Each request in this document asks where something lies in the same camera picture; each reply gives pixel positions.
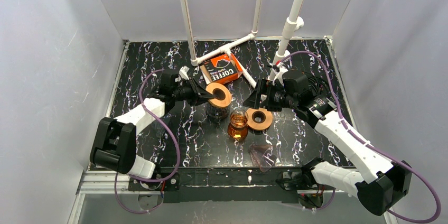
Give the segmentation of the wooden ring dripper holder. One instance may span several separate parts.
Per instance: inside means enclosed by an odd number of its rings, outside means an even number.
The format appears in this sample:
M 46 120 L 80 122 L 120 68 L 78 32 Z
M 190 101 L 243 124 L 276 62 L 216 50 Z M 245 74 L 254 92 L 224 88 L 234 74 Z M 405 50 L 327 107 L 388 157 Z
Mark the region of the wooden ring dripper holder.
M 210 83 L 206 87 L 206 91 L 214 96 L 208 100 L 208 103 L 217 108 L 226 108 L 231 104 L 232 95 L 224 85 L 220 83 Z

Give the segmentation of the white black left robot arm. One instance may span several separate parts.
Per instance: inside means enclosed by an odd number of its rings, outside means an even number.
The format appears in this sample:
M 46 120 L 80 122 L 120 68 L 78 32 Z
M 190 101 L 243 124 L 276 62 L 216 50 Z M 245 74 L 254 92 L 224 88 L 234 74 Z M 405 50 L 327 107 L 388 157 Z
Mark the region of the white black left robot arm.
M 95 139 L 90 152 L 90 162 L 95 166 L 107 168 L 144 182 L 162 182 L 173 177 L 180 166 L 179 144 L 167 124 L 161 120 L 178 101 L 186 101 L 191 106 L 198 106 L 215 98 L 199 82 L 187 74 L 188 67 L 179 71 L 159 69 L 150 73 L 160 73 L 160 82 L 156 84 L 147 98 L 143 97 L 143 88 L 148 81 L 144 79 L 139 90 L 141 103 L 131 111 L 115 118 L 104 117 L 99 121 Z M 138 156 L 136 139 L 138 134 L 152 122 L 163 126 L 173 140 L 176 148 L 176 164 L 171 174 L 156 179 L 155 163 Z

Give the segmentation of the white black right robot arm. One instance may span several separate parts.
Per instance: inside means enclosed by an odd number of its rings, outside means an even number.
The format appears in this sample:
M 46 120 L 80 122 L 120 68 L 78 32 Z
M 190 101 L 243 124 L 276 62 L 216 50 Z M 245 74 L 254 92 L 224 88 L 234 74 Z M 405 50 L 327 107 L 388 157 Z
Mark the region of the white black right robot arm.
M 310 182 L 329 185 L 356 197 L 377 216 L 407 194 L 412 177 L 407 164 L 370 149 L 369 143 L 339 116 L 336 104 L 313 91 L 305 74 L 288 71 L 274 81 L 260 79 L 243 105 L 274 112 L 293 110 L 356 167 L 356 171 L 350 171 L 315 158 L 302 167 L 302 174 Z

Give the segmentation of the orange coffee filter box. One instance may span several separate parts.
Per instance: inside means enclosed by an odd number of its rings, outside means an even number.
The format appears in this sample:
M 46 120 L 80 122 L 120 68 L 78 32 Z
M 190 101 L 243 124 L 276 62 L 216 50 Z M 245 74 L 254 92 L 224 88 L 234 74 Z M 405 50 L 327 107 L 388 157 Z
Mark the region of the orange coffee filter box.
M 242 75 L 242 67 L 233 53 L 209 59 L 200 66 L 200 69 L 207 85 L 213 82 L 224 85 Z

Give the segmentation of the pink translucent plastic dripper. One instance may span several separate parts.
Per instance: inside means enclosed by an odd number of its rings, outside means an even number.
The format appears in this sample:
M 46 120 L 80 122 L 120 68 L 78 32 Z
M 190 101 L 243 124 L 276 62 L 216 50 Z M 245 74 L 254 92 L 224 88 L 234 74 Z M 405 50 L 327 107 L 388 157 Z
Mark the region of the pink translucent plastic dripper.
M 255 145 L 249 147 L 253 166 L 258 166 L 265 173 L 275 166 L 277 157 L 273 154 L 273 145 Z

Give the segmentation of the clear glass server pitcher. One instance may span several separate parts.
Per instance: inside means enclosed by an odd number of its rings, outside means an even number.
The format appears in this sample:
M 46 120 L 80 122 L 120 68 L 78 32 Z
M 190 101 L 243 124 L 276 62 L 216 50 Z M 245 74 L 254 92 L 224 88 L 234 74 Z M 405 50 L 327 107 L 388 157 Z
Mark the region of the clear glass server pitcher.
M 230 108 L 227 107 L 216 107 L 210 103 L 206 104 L 206 114 L 210 121 L 214 123 L 221 122 L 225 120 L 230 114 Z

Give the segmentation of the amber glass server pitcher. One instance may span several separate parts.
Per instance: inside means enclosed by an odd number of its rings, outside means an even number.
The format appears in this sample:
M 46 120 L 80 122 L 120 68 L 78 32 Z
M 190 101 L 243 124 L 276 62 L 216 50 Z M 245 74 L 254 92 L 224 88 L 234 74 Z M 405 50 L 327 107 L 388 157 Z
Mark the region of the amber glass server pitcher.
M 228 135 L 236 141 L 243 141 L 247 137 L 248 115 L 244 109 L 237 108 L 231 112 Z

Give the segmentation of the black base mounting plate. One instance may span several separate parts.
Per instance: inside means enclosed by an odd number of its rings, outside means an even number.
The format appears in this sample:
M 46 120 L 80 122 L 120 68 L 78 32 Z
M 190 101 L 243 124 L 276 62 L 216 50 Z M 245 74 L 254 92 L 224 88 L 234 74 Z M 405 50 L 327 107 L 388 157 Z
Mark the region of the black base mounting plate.
M 279 201 L 307 208 L 323 206 L 326 187 L 299 180 L 298 167 L 273 167 L 266 172 L 253 167 L 180 168 L 162 183 L 130 179 L 130 192 L 160 192 L 166 203 L 199 201 Z

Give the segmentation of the white PVC pipe frame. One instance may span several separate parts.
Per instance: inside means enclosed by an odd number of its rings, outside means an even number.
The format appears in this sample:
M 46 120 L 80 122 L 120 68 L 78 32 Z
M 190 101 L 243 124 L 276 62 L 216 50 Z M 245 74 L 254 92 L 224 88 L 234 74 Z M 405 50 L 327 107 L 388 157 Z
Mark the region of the white PVC pipe frame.
M 218 55 L 258 37 L 263 0 L 180 0 L 189 61 L 200 66 Z M 201 40 L 230 39 L 204 55 L 197 54 L 194 37 Z

